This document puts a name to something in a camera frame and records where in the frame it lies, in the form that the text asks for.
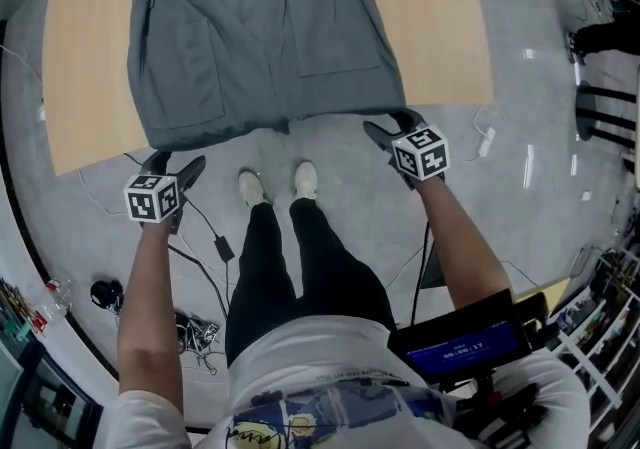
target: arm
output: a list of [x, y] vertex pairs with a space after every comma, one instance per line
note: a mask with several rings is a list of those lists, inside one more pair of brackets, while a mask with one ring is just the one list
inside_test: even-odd
[[118, 329], [120, 393], [153, 392], [183, 411], [168, 221], [144, 224]]
[[459, 309], [511, 287], [487, 242], [438, 177], [416, 182], [453, 305]]

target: wooden table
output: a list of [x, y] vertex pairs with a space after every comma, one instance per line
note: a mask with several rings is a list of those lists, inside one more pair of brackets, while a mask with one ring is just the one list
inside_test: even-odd
[[[409, 105], [491, 104], [479, 0], [376, 0]], [[49, 0], [43, 89], [57, 174], [147, 147], [127, 78], [131, 0]]]

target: gray robe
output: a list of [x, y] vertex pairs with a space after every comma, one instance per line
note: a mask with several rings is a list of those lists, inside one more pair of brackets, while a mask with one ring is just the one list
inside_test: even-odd
[[374, 0], [133, 0], [128, 71], [162, 150], [405, 106]]

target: hand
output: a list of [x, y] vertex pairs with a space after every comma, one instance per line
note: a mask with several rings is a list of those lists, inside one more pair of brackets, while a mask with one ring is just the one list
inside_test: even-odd
[[418, 179], [415, 179], [413, 177], [411, 177], [410, 179], [411, 179], [411, 184], [413, 184], [413, 187], [416, 189], [418, 193], [420, 193], [420, 196], [423, 198], [427, 194], [427, 191], [431, 189], [431, 186], [433, 186], [438, 181], [442, 181], [439, 175], [429, 177], [428, 179], [425, 179], [423, 181], [419, 181]]
[[171, 232], [172, 224], [173, 216], [169, 216], [162, 223], [143, 223], [142, 231], [144, 234], [150, 234], [156, 237], [169, 239], [169, 233]]

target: white t-shirt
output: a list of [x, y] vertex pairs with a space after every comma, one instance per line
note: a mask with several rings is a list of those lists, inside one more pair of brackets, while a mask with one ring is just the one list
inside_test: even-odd
[[[225, 418], [199, 449], [483, 447], [450, 426], [455, 398], [429, 389], [387, 349], [382, 325], [342, 316], [287, 323], [256, 341], [229, 370]], [[582, 383], [548, 351], [500, 368], [496, 390], [511, 395], [540, 385], [548, 409], [530, 432], [533, 447], [583, 449], [589, 401]], [[190, 448], [180, 412], [144, 391], [122, 394], [109, 449]]]

